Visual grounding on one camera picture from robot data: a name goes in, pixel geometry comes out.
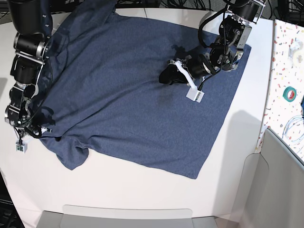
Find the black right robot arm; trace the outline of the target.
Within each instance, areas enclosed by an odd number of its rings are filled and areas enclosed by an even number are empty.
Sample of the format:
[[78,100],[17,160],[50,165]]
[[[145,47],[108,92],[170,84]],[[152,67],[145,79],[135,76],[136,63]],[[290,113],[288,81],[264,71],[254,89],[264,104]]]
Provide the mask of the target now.
[[10,103],[5,110],[5,121],[14,127],[21,139],[28,134],[42,136],[41,126],[32,120],[37,114],[30,108],[38,94],[38,80],[45,66],[51,46],[52,16],[48,0],[9,0],[8,8],[17,31],[13,47],[10,75],[15,84],[9,92]]

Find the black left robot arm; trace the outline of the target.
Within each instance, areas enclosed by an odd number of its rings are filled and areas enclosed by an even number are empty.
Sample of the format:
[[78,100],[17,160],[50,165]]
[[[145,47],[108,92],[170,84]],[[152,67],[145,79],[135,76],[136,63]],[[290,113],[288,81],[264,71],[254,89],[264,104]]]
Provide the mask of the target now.
[[[167,68],[159,76],[161,84],[190,84],[197,79],[204,82],[220,71],[231,71],[236,68],[252,30],[250,24],[257,23],[261,17],[265,1],[227,0],[225,3],[222,10],[205,19],[199,26],[199,43],[210,51],[199,54],[197,58],[188,55],[184,59],[170,60]],[[203,39],[203,28],[220,15],[223,16],[223,20],[219,26],[219,35],[214,42],[206,44]]]

